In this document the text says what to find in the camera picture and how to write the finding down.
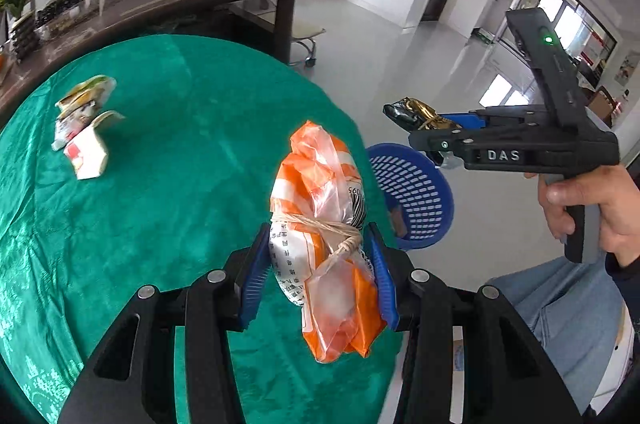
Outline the gold black foil wrapper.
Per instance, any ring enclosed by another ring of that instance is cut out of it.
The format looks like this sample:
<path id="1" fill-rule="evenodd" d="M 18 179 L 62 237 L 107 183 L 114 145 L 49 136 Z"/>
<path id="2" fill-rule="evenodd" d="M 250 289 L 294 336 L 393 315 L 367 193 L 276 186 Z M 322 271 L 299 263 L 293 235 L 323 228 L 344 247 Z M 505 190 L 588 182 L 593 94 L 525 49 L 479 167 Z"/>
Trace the gold black foil wrapper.
<path id="1" fill-rule="evenodd" d="M 406 132 L 461 128 L 458 123 L 439 115 L 428 104 L 411 97 L 384 104 L 383 113 Z"/>

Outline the orange white plastic bag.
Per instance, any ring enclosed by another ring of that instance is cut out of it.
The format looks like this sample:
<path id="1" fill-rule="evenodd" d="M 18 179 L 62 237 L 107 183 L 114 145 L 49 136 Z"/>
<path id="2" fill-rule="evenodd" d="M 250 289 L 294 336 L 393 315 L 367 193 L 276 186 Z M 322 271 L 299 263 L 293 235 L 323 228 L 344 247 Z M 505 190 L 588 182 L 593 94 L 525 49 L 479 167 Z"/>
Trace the orange white plastic bag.
<path id="1" fill-rule="evenodd" d="M 363 249 L 359 170 L 346 144 L 313 122 L 290 145 L 270 196 L 274 275 L 302 311 L 303 338 L 318 363 L 351 352 L 367 357 L 385 323 Z"/>

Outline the crushed white red paper cup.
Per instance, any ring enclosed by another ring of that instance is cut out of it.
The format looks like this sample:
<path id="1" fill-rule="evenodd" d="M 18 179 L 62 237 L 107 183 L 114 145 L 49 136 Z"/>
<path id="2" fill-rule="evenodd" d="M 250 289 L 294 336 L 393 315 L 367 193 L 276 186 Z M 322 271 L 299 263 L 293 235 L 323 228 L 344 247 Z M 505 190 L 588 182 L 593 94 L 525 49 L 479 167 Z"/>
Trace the crushed white red paper cup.
<path id="1" fill-rule="evenodd" d="M 63 153 L 72 164 L 78 180 L 98 178 L 103 174 L 108 162 L 108 150 L 99 130 L 107 129 L 124 118 L 116 111 L 105 111 L 66 144 Z"/>

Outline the burger paper wrapper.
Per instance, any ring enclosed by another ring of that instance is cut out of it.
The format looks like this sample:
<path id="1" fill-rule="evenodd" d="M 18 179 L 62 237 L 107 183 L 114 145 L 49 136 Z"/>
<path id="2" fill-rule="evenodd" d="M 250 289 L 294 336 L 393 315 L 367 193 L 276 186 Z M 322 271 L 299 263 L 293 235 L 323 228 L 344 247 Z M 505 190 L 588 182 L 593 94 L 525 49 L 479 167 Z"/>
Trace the burger paper wrapper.
<path id="1" fill-rule="evenodd" d="M 101 112 L 117 86 L 113 77 L 96 75 L 72 88 L 56 106 L 60 113 L 55 120 L 53 151 L 66 147 Z"/>

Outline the blue mesh trash basket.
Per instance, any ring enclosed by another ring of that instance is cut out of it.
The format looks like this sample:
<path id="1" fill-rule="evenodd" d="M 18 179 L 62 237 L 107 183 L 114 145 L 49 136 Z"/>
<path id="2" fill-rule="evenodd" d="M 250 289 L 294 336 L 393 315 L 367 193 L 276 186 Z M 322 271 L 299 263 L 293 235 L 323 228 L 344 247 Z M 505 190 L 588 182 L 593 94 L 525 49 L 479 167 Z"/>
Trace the blue mesh trash basket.
<path id="1" fill-rule="evenodd" d="M 445 176 L 423 153 L 402 144 L 384 142 L 367 151 L 398 248 L 422 250 L 441 241 L 454 220 L 454 197 Z"/>

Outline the green tablecloth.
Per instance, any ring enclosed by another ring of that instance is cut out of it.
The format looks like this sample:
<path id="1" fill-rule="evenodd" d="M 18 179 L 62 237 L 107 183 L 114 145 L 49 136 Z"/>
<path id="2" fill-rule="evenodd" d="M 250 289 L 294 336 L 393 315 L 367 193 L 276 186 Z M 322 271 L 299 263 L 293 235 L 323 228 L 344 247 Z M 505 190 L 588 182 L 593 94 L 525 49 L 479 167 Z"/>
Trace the green tablecloth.
<path id="1" fill-rule="evenodd" d="M 104 173 L 80 180 L 52 149 L 56 104 L 116 80 Z M 191 284 L 251 244 L 290 137 L 314 122 L 349 148 L 367 218 L 393 240 L 354 121 L 316 84 L 248 47 L 152 35 L 70 62 L 1 133 L 1 385 L 48 423 L 96 344 L 142 285 Z"/>

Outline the rolling stool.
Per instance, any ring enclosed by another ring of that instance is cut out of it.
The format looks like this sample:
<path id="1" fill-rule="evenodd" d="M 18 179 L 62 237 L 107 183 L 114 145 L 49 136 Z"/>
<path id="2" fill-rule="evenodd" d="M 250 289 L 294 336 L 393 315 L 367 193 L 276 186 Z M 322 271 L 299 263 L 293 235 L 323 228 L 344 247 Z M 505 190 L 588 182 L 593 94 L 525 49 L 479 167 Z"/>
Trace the rolling stool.
<path id="1" fill-rule="evenodd" d="M 312 69 L 317 63 L 317 38 L 326 32 L 322 26 L 295 21 L 292 26 L 292 45 L 302 47 L 306 54 L 301 59 L 292 60 L 289 66 L 303 66 Z"/>

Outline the dark wooden coffee table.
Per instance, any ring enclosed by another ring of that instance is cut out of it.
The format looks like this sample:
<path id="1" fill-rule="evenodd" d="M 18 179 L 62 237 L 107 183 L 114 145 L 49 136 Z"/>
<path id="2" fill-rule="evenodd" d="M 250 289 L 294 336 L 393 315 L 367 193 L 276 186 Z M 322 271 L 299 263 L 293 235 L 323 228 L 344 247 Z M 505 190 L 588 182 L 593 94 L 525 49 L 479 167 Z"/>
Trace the dark wooden coffee table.
<path id="1" fill-rule="evenodd" d="M 43 43 L 22 62 L 12 64 L 1 85 L 1 123 L 6 124 L 21 103 L 68 62 L 175 14 L 239 1 L 93 0 L 87 17 Z M 283 63 L 290 61 L 294 8 L 295 0 L 277 0 L 269 53 Z"/>

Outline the glass fruit bowl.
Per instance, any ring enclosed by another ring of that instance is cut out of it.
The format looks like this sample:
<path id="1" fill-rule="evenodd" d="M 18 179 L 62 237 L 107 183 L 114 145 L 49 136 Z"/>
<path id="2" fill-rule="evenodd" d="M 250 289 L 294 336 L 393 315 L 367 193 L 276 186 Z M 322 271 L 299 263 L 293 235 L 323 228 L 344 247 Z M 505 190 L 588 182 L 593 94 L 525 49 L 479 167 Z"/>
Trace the glass fruit bowl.
<path id="1" fill-rule="evenodd" d="M 35 32 L 42 42 L 54 40 L 96 13 L 99 0 L 57 0 L 36 14 Z"/>

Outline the potted green plant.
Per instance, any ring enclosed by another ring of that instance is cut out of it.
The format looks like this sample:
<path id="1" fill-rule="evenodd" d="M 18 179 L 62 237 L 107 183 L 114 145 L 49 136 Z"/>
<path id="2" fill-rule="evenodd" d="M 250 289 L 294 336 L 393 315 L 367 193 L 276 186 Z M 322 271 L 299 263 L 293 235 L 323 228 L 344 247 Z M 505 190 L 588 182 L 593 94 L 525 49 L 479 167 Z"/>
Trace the potted green plant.
<path id="1" fill-rule="evenodd" d="M 39 40 L 35 32 L 35 13 L 25 11 L 30 0 L 1 0 L 1 8 L 6 10 L 14 22 L 9 28 L 12 51 L 15 60 L 21 63 L 38 46 Z"/>

